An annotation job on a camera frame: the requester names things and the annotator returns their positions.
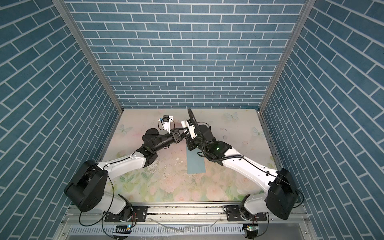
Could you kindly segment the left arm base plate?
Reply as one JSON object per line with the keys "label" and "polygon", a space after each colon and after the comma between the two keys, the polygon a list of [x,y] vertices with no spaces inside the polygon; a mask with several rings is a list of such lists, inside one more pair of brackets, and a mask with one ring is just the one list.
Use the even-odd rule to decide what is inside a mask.
{"label": "left arm base plate", "polygon": [[143,223],[146,220],[148,206],[132,206],[123,209],[118,214],[107,213],[105,222],[107,223]]}

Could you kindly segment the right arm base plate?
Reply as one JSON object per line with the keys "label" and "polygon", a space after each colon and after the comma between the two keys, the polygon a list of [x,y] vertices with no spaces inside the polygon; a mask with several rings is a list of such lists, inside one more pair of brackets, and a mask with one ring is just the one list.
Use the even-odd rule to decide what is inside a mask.
{"label": "right arm base plate", "polygon": [[224,205],[224,213],[226,214],[227,221],[239,222],[239,221],[267,221],[267,215],[265,213],[257,213],[252,215],[245,207],[240,205]]}

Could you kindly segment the teal envelope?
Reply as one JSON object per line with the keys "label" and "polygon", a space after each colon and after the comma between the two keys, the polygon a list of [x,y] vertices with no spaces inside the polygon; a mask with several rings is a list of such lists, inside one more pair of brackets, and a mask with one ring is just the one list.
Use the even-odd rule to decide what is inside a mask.
{"label": "teal envelope", "polygon": [[206,172],[205,158],[199,156],[199,149],[187,150],[187,173],[202,174]]}

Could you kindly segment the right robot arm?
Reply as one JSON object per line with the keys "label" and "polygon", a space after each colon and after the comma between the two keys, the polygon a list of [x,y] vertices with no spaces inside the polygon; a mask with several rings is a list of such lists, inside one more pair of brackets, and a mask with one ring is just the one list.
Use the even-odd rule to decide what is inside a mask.
{"label": "right robot arm", "polygon": [[244,220],[263,212],[271,212],[282,220],[289,218],[299,191],[288,170],[282,168],[278,171],[256,163],[231,145],[217,141],[206,125],[182,121],[182,126],[187,128],[185,133],[189,150],[199,149],[210,162],[240,173],[262,189],[262,194],[247,194],[239,204],[239,212]]}

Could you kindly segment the white glue stick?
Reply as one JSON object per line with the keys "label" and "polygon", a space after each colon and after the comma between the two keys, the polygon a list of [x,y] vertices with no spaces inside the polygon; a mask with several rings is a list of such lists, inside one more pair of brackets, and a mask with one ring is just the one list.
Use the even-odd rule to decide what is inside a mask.
{"label": "white glue stick", "polygon": [[181,121],[181,125],[183,128],[188,129],[188,124],[186,123],[186,121]]}

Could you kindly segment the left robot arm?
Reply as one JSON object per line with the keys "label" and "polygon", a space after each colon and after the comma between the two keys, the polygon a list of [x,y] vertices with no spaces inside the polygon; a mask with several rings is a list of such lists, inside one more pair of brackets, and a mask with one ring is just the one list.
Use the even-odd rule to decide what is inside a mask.
{"label": "left robot arm", "polygon": [[151,128],[142,136],[143,144],[131,155],[107,162],[89,160],[76,171],[65,187],[65,195],[82,212],[93,209],[117,217],[119,222],[132,219],[132,204],[115,190],[106,191],[106,184],[128,172],[150,166],[158,157],[157,152],[189,136],[188,128],[176,128],[161,135]]}

